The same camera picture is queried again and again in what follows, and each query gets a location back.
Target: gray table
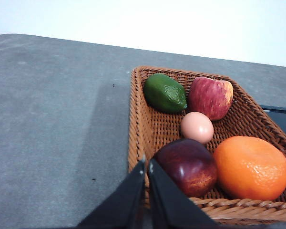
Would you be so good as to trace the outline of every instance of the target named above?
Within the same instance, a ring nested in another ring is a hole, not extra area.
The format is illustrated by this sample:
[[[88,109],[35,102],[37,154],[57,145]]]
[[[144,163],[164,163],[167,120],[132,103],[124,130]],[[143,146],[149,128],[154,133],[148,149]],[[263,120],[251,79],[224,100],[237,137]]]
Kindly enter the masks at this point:
[[[286,67],[0,35],[0,229],[74,226],[115,190],[139,65],[229,75],[286,107]]]

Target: dark red apple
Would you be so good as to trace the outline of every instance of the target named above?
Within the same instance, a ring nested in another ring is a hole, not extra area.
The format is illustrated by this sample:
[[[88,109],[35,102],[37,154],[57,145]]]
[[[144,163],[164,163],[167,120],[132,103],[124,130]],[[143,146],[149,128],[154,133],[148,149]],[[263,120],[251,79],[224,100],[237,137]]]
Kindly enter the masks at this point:
[[[183,138],[170,142],[153,157],[188,197],[201,197],[216,183],[215,160],[204,145],[195,140]]]
[[[222,119],[228,112],[233,98],[233,86],[226,80],[197,77],[188,95],[189,111],[205,114],[210,120]]]

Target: woven basket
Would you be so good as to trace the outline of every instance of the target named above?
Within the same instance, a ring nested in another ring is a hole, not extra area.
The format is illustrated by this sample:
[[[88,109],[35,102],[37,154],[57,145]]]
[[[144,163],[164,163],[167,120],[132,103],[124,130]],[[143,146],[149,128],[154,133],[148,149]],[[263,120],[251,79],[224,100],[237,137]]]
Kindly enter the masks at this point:
[[[286,156],[286,134],[263,109],[231,78],[209,73],[141,66],[131,76],[130,128],[129,128],[129,171],[143,155],[148,162],[154,153],[165,144],[181,138],[180,122],[185,111],[179,114],[165,114],[149,107],[143,94],[145,80],[154,73],[164,73],[182,84],[188,94],[195,77],[204,76],[229,81],[234,89],[233,102],[227,115],[213,121],[214,136],[207,149],[214,152],[225,139],[235,136],[254,136],[264,139]],[[149,181],[145,177],[146,204],[149,204]],[[251,199],[230,199],[215,186],[203,198],[190,198],[211,218],[222,224],[269,224],[286,221],[286,189],[275,201]]]

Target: brown egg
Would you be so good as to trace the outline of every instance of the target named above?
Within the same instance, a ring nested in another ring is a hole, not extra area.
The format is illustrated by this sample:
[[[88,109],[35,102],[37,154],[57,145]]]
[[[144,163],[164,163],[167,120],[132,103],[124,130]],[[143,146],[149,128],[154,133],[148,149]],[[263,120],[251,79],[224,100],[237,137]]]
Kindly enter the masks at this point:
[[[181,132],[185,138],[206,144],[212,139],[214,128],[206,115],[200,112],[190,112],[181,121]]]

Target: lime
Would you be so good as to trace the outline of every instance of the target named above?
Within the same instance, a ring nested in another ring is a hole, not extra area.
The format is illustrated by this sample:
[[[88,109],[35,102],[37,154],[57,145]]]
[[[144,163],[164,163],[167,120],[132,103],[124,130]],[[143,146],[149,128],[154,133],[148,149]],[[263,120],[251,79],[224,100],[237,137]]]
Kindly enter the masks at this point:
[[[185,90],[169,76],[156,73],[148,77],[143,87],[147,103],[165,113],[177,113],[186,108]]]

